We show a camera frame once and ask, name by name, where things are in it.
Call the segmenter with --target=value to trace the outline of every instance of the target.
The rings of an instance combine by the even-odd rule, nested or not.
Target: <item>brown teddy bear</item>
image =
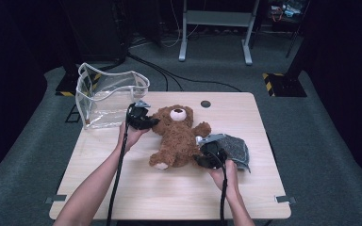
[[[151,155],[149,165],[160,170],[187,165],[194,154],[201,154],[196,137],[207,137],[211,132],[207,122],[192,128],[193,110],[188,106],[160,108],[152,119],[159,120],[152,131],[161,135],[162,139],[158,152]]]

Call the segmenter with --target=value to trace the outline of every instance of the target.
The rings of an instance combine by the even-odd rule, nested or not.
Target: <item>plastic bag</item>
[[[148,92],[149,80],[136,72],[104,73],[83,63],[75,103],[85,129],[119,126],[130,104]]]

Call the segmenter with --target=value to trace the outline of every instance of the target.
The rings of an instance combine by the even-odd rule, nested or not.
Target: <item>round hole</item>
[[[211,106],[211,102],[209,102],[209,101],[202,101],[202,102],[201,102],[201,106],[202,106],[202,107],[205,107],[205,108],[208,108],[208,107]]]

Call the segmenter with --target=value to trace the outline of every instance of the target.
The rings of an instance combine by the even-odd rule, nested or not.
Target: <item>hand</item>
[[[225,168],[227,173],[227,196],[231,192],[239,193],[237,164],[235,164],[233,160],[225,160]],[[222,181],[224,180],[222,169],[210,169],[208,173],[213,178],[213,181],[219,190],[222,190]]]
[[[125,131],[125,121],[123,121],[122,125],[120,126],[119,140],[117,142],[116,150],[118,149],[120,150],[122,148],[124,131]],[[144,133],[148,131],[149,129],[137,130],[134,129],[132,126],[129,126],[127,131],[127,143],[125,144],[125,152],[128,152],[131,149],[131,147],[135,143],[137,143],[137,141],[140,139],[140,136],[142,136]]]

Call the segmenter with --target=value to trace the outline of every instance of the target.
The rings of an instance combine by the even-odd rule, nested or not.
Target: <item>teddy bear arm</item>
[[[195,136],[207,137],[211,133],[211,127],[207,122],[204,121],[193,128],[192,133]]]

